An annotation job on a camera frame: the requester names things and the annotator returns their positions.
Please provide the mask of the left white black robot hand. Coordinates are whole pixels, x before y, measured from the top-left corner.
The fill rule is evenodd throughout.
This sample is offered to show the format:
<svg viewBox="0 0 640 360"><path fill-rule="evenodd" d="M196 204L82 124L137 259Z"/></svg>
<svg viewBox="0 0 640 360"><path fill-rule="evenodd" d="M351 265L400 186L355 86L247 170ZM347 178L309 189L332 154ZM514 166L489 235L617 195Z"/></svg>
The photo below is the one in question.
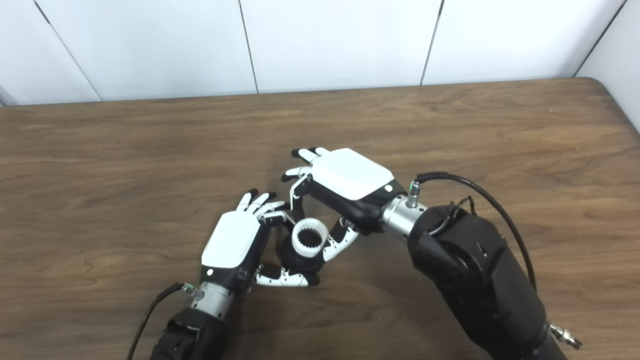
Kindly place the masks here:
<svg viewBox="0 0 640 360"><path fill-rule="evenodd" d="M276 193L252 188L235 209L221 215L201 254L199 282L227 289L234 296L246 294L254 285L265 287L315 287L320 278L284 265L261 261L272 229L292 230L295 221L286 212L288 203L275 200Z"/></svg>

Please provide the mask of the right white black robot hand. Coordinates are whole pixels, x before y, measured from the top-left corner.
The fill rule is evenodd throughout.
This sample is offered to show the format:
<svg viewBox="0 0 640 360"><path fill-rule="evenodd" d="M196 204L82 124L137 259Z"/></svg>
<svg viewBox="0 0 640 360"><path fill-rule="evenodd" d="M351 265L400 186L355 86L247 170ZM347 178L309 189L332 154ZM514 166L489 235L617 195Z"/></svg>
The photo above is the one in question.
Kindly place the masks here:
<svg viewBox="0 0 640 360"><path fill-rule="evenodd" d="M388 168L350 148L299 148L291 155L305 162L284 171L280 178L282 183L294 182L289 196L295 221L305 218L303 198L307 195L339 215L337 233L330 234L323 245L324 262L342 253L358 235L384 233L384 211L408 194Z"/></svg>

